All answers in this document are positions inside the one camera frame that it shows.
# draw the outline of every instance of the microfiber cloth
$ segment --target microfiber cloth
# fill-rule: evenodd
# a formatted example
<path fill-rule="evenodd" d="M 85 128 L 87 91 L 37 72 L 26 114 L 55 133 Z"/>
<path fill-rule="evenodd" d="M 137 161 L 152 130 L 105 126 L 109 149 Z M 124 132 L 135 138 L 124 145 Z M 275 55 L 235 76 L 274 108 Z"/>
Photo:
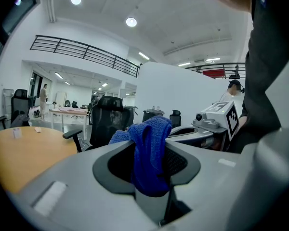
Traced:
<path fill-rule="evenodd" d="M 127 132 L 116 131 L 109 144 L 132 140 L 135 142 L 131 181 L 142 194 L 160 197 L 169 191 L 162 169 L 165 139 L 171 132 L 171 121 L 155 116 Z"/>

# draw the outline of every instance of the person wearing black cap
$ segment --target person wearing black cap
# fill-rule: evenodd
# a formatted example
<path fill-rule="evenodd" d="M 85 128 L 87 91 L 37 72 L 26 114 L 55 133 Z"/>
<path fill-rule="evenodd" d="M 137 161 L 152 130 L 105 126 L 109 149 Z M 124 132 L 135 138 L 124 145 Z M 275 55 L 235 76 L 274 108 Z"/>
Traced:
<path fill-rule="evenodd" d="M 241 153 L 244 146 L 258 142 L 278 130 L 280 122 L 265 91 L 289 60 L 289 0 L 218 0 L 251 13 L 254 29 L 246 55 L 245 97 L 241 129 L 228 151 Z"/>
<path fill-rule="evenodd" d="M 222 95 L 219 102 L 231 101 L 232 97 L 236 96 L 237 91 L 242 91 L 241 83 L 236 79 L 231 80 L 229 85 L 228 85 L 227 91 Z"/>

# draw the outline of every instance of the railing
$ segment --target railing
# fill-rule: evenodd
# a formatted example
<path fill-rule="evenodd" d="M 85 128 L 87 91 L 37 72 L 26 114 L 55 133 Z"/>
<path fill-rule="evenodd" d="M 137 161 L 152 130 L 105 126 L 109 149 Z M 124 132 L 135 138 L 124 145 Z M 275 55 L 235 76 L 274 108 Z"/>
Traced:
<path fill-rule="evenodd" d="M 192 71 L 207 75 L 211 78 L 245 79 L 245 63 L 206 64 L 186 67 Z"/>
<path fill-rule="evenodd" d="M 100 48 L 77 41 L 44 35 L 36 35 L 30 50 L 48 51 L 78 57 L 138 77 L 139 66 Z"/>

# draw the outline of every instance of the round wooden table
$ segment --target round wooden table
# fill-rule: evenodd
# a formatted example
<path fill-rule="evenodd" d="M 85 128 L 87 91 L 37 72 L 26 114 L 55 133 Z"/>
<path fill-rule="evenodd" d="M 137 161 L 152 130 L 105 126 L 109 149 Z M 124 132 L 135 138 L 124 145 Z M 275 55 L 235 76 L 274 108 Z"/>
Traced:
<path fill-rule="evenodd" d="M 73 139 L 62 132 L 21 127 L 22 137 L 14 139 L 13 129 L 0 131 L 0 182 L 5 190 L 19 192 L 29 181 L 60 160 L 76 154 Z"/>

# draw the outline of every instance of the red object on balcony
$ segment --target red object on balcony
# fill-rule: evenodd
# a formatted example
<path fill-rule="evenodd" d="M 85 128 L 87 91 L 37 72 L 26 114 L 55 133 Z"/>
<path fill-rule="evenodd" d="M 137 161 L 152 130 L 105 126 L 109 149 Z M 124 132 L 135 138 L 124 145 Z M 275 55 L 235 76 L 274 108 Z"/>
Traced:
<path fill-rule="evenodd" d="M 225 71 L 223 69 L 206 70 L 206 71 L 203 71 L 203 74 L 211 78 L 225 77 Z"/>

